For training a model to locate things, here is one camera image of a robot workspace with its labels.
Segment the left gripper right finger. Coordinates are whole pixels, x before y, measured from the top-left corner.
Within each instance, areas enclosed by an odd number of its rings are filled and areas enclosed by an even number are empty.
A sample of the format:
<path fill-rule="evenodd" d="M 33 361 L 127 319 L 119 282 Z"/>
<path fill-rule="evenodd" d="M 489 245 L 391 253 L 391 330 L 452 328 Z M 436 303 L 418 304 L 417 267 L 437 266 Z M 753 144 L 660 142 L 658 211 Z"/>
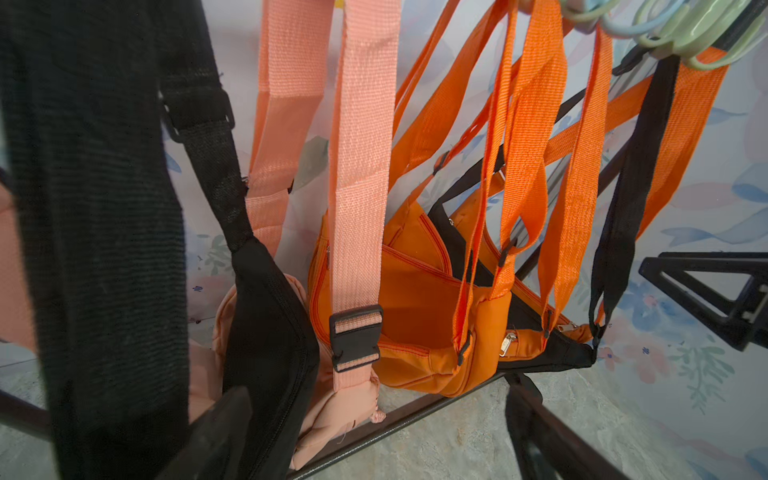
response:
<path fill-rule="evenodd" d="M 507 431 L 523 479 L 627 479 L 543 405 L 528 377 L 509 372 L 505 379 Z"/>

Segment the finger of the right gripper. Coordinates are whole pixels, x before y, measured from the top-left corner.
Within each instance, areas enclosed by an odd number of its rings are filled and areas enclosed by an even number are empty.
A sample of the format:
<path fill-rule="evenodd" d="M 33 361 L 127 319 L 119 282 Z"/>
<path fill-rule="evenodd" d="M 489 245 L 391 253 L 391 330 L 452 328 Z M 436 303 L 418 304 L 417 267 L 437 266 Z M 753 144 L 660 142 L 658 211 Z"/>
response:
<path fill-rule="evenodd" d="M 639 273 L 732 348 L 767 346 L 767 254 L 765 252 L 664 252 L 647 257 Z M 744 275 L 729 299 L 696 273 Z"/>

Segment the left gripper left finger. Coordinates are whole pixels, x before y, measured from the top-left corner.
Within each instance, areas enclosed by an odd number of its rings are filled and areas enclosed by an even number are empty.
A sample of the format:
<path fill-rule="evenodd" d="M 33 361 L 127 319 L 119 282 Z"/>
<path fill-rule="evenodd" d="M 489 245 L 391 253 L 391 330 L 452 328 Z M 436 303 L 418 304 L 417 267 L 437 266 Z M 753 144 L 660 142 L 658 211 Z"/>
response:
<path fill-rule="evenodd" d="M 228 390 L 192 424 L 187 443 L 156 479 L 235 479 L 251 415 L 247 389 Z"/>

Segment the black strap bag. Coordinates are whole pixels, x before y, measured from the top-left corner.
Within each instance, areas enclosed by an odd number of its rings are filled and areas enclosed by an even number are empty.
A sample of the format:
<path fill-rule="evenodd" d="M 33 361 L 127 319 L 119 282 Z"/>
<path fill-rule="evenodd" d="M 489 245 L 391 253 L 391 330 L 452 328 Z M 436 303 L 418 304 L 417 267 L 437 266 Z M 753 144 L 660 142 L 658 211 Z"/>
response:
<path fill-rule="evenodd" d="M 642 234 L 645 218 L 653 218 L 658 209 L 647 201 L 654 175 L 660 171 L 659 152 L 674 109 L 682 107 L 683 96 L 676 89 L 681 60 L 670 56 L 658 62 L 643 100 L 631 138 L 612 159 L 618 180 L 609 206 L 600 242 L 595 253 L 588 327 L 592 346 L 574 340 L 572 330 L 555 330 L 542 353 L 530 360 L 503 357 L 502 372 L 559 372 L 588 368 L 597 359 L 597 350 L 607 331 L 612 313 L 624 294 L 635 256 L 636 238 Z"/>

